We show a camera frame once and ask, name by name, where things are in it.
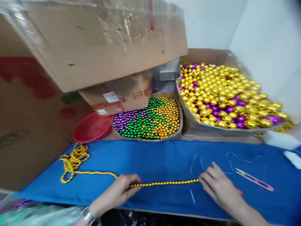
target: pile of beads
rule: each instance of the pile of beads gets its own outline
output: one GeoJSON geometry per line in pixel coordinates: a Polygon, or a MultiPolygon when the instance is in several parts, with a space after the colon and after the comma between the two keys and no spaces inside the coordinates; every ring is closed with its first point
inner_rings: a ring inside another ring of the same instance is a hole
{"type": "Polygon", "coordinates": [[[179,90],[198,122],[230,129],[270,128],[289,115],[281,103],[272,103],[261,85],[250,81],[238,68],[181,65],[179,90]]]}
{"type": "Polygon", "coordinates": [[[177,103],[171,98],[151,97],[146,108],[116,114],[113,127],[128,138],[168,138],[180,127],[177,103]]]}

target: cardboard box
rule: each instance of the cardboard box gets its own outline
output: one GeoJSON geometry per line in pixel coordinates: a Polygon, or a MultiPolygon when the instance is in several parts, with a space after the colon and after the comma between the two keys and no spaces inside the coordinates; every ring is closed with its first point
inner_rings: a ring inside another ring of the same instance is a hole
{"type": "Polygon", "coordinates": [[[0,191],[20,191],[68,148],[93,109],[59,91],[34,58],[0,57],[0,68],[0,191]]]}
{"type": "Polygon", "coordinates": [[[3,4],[7,20],[63,92],[122,78],[187,54],[183,10],[163,0],[3,4]]]}
{"type": "MultiPolygon", "coordinates": [[[[191,63],[203,63],[206,64],[216,64],[216,65],[227,65],[230,67],[239,68],[240,73],[251,77],[245,67],[237,60],[234,54],[230,50],[217,50],[217,49],[189,49],[188,55],[182,57],[182,65],[190,65],[191,63]]],[[[180,78],[176,80],[176,85],[179,87],[180,78]]],[[[277,126],[273,126],[267,129],[223,129],[217,126],[207,125],[202,122],[197,122],[194,115],[189,110],[185,101],[183,100],[180,90],[177,89],[177,96],[182,105],[184,111],[184,126],[183,134],[184,135],[196,135],[196,136],[209,136],[209,137],[248,137],[253,134],[258,134],[265,132],[267,130],[273,130],[277,126]]]]}
{"type": "Polygon", "coordinates": [[[145,108],[152,94],[152,74],[146,70],[79,93],[101,116],[145,108]]]}
{"type": "Polygon", "coordinates": [[[115,128],[112,126],[112,134],[114,136],[115,139],[117,140],[139,140],[139,141],[146,141],[146,142],[158,142],[158,141],[166,141],[166,140],[181,140],[181,136],[182,136],[182,128],[183,128],[183,112],[182,112],[182,108],[181,105],[179,103],[179,101],[176,98],[176,95],[174,93],[154,93],[152,95],[152,97],[155,98],[159,98],[159,97],[166,97],[166,98],[173,98],[176,100],[177,106],[178,106],[178,111],[179,111],[179,121],[180,121],[180,128],[179,130],[173,134],[172,136],[166,138],[166,139],[162,139],[162,140],[147,140],[147,139],[142,139],[142,138],[127,138],[124,136],[121,136],[116,130],[115,128]]]}

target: blue table cover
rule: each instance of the blue table cover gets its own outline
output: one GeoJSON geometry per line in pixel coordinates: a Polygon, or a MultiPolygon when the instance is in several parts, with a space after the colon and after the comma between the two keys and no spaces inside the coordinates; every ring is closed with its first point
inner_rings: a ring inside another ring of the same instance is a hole
{"type": "MultiPolygon", "coordinates": [[[[74,145],[65,153],[71,153],[74,145]]],[[[243,191],[245,200],[270,223],[300,225],[301,171],[284,157],[283,149],[200,141],[96,141],[88,145],[91,156],[79,171],[138,173],[144,183],[197,178],[215,161],[243,191]],[[270,192],[233,173],[230,164],[233,169],[241,169],[266,182],[275,191],[270,192]]],[[[15,197],[87,206],[114,181],[109,175],[77,174],[69,183],[62,184],[63,173],[63,162],[58,157],[15,197]]],[[[142,188],[122,208],[230,218],[203,191],[200,183],[142,188]]]]}

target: hand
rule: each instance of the hand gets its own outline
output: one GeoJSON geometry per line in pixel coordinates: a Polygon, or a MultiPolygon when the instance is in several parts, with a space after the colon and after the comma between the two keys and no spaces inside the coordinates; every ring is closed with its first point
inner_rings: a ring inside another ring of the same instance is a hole
{"type": "Polygon", "coordinates": [[[216,204],[228,214],[235,216],[242,207],[245,208],[249,205],[219,166],[215,162],[212,162],[212,165],[213,168],[208,167],[204,173],[199,175],[199,180],[216,204]]]}
{"type": "Polygon", "coordinates": [[[90,213],[93,217],[99,218],[108,210],[121,206],[141,189],[140,186],[129,189],[129,185],[139,183],[141,180],[137,174],[120,175],[104,193],[91,203],[90,213]]]}

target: bracelet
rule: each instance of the bracelet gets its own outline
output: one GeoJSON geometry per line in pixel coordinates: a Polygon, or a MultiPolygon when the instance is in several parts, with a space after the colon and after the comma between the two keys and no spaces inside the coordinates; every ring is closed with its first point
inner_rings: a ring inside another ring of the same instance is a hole
{"type": "Polygon", "coordinates": [[[93,224],[93,222],[96,220],[90,213],[88,206],[86,208],[84,208],[84,210],[82,211],[82,216],[88,226],[91,226],[93,224]]]}

